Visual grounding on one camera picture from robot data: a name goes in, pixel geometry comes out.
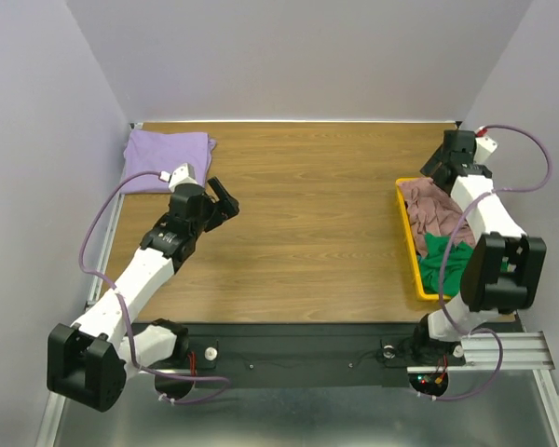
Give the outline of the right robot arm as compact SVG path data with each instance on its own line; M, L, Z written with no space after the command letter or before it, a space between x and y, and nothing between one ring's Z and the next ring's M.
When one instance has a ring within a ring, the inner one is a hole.
M487 321L525 310L534 303L547 247L529 236L502 204L500 190L485 165L498 145L488 127L449 129L421 169L461 208L476 247L449 301L416 325L410 341L413 358L431 363L450 354L456 343Z

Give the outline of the pink t-shirt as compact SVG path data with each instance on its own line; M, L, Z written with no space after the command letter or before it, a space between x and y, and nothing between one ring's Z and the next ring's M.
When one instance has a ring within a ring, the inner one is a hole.
M425 235L450 237L462 214L460 207L431 178L398 182L416 252L428 254Z

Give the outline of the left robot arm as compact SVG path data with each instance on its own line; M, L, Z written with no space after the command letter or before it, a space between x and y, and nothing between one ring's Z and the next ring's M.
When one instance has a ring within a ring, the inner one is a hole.
M139 334L132 330L133 321L153 295L195 252L201 234L239 214L239 202L216 177L206 186L184 169L161 171L157 177L171 191L168 211L143 236L117 280L99 271L91 273L108 285L103 297L71 325L56 325L48 336L48 390L99 412L111 409L129 379L139 373L186 383L190 388L198 383L220 384L206 400L217 398L231 385L223 376L153 369L161 360L170 367L186 360L196 367L184 326L161 319Z

